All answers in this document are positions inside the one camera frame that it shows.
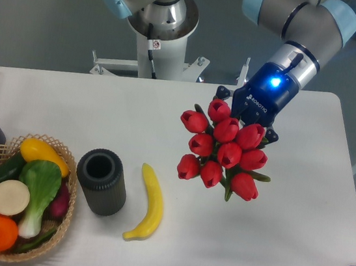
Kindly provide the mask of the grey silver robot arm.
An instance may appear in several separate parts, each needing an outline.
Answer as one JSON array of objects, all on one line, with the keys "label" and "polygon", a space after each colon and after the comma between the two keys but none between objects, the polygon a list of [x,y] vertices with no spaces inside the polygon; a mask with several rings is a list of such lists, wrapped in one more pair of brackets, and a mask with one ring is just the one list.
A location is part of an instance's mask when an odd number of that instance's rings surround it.
[{"label": "grey silver robot arm", "polygon": [[[102,1],[135,31],[139,77],[199,78],[208,61],[184,61],[187,39],[199,22],[193,0]],[[240,74],[235,90],[219,86],[217,97],[230,98],[234,117],[245,126],[259,123],[275,142],[275,117],[354,35],[356,14],[341,0],[243,0],[242,11],[279,35],[283,45],[253,77]]]}]

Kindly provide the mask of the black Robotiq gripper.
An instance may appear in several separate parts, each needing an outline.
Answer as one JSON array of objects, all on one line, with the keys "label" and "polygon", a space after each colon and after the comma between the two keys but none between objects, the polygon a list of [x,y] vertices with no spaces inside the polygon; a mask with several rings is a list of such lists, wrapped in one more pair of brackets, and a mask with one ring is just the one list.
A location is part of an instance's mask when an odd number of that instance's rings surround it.
[{"label": "black Robotiq gripper", "polygon": [[279,140],[279,135],[269,127],[275,117],[299,92],[299,85],[272,62],[265,63],[241,88],[231,90],[219,85],[214,99],[231,105],[231,115],[245,125],[260,124],[268,127],[258,149]]}]

